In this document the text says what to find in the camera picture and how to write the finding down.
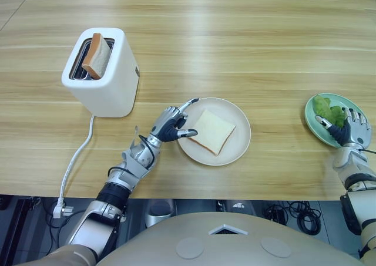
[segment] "wooden table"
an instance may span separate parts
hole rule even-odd
[[[95,197],[134,126],[147,134],[166,106],[196,96],[245,112],[247,153],[207,167],[164,144],[133,197],[337,200],[345,192],[331,169],[335,150],[309,131],[303,108],[316,93],[338,93],[376,126],[374,0],[0,0],[0,193],[58,195],[90,119],[61,73],[94,26],[126,32],[141,77],[129,116],[95,120],[67,196]]]

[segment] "plate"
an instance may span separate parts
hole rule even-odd
[[[235,125],[221,152],[216,156],[189,138],[179,139],[180,147],[193,160],[210,166],[227,165],[239,159],[251,142],[251,126],[244,112],[228,100],[205,97],[186,109],[188,118],[182,128],[191,129],[205,109]]]
[[[340,107],[347,107],[347,108],[353,108],[356,111],[360,112],[362,115],[366,117],[364,112],[352,101],[349,99],[346,99],[345,97],[342,97],[340,95],[336,94],[329,94],[329,93],[323,93],[319,94],[322,97],[328,97],[330,99],[330,106],[340,106]],[[305,105],[305,121],[307,122],[308,127],[312,131],[312,133],[315,134],[316,137],[318,137],[321,141],[323,141],[325,144],[328,144],[332,147],[341,147],[340,144],[337,143],[336,140],[329,134],[329,132],[321,125],[319,122],[315,119],[315,112],[313,111],[313,97],[308,100],[307,104]]]

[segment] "toast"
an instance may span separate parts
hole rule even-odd
[[[199,134],[190,137],[190,139],[218,156],[227,139],[234,131],[235,125],[206,109],[192,129],[197,130]]]
[[[94,33],[88,54],[82,62],[82,68],[86,70],[94,80],[98,80],[105,74],[111,49],[100,33]]]

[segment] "green plate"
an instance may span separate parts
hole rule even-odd
[[[322,97],[328,97],[330,99],[330,106],[340,106],[355,109],[366,117],[364,112],[352,101],[336,94],[323,93],[319,94]],[[313,98],[311,97],[307,104],[305,105],[305,121],[308,124],[308,127],[311,129],[312,133],[315,134],[321,141],[325,144],[328,144],[332,147],[341,147],[336,140],[329,134],[329,132],[315,119],[315,112],[313,111]]]

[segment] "robot finger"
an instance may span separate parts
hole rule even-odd
[[[319,124],[323,125],[325,129],[329,129],[331,126],[333,126],[333,124],[320,115],[316,115],[315,119],[319,122]]]
[[[359,118],[360,118],[360,124],[361,125],[367,124],[366,118],[360,112],[358,112],[358,114],[359,114]]]
[[[198,132],[195,129],[188,129],[188,130],[178,130],[177,131],[177,138],[183,138],[183,137],[193,137],[197,135]]]
[[[354,122],[359,121],[359,114],[354,109],[349,109],[351,118]]]
[[[184,111],[186,110],[187,107],[189,107],[189,106],[190,106],[191,104],[193,104],[193,103],[198,102],[198,100],[199,100],[198,97],[196,97],[196,98],[194,98],[194,99],[192,99],[192,100],[189,100],[188,102],[186,102],[185,104],[183,104],[182,106],[179,107],[179,111],[180,111],[180,112],[184,112]]]
[[[345,120],[352,121],[353,116],[351,115],[351,112],[349,111],[349,109],[347,109],[346,107],[343,107],[342,110],[345,113]]]

